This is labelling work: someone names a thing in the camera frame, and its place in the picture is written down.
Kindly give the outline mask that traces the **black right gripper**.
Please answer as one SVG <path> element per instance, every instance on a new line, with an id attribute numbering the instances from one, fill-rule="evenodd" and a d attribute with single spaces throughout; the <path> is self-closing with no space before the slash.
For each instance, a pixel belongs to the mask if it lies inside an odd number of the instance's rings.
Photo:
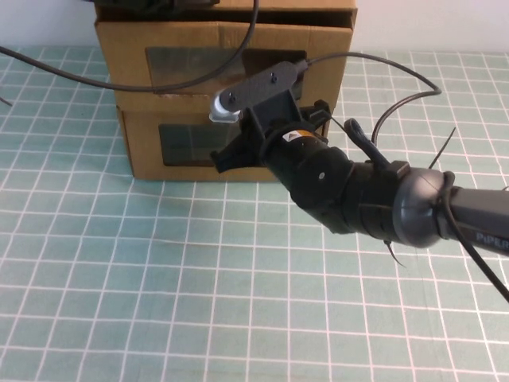
<path id="1" fill-rule="evenodd" d="M 276 115 L 270 121 L 249 112 L 240 123 L 241 134 L 222 150 L 213 152 L 213 164 L 218 173 L 225 173 L 244 167 L 268 166 L 269 161 L 293 163 L 301 145 L 328 144 L 320 131 L 327 127 L 331 117 L 329 104 L 324 100 L 299 111 Z"/>

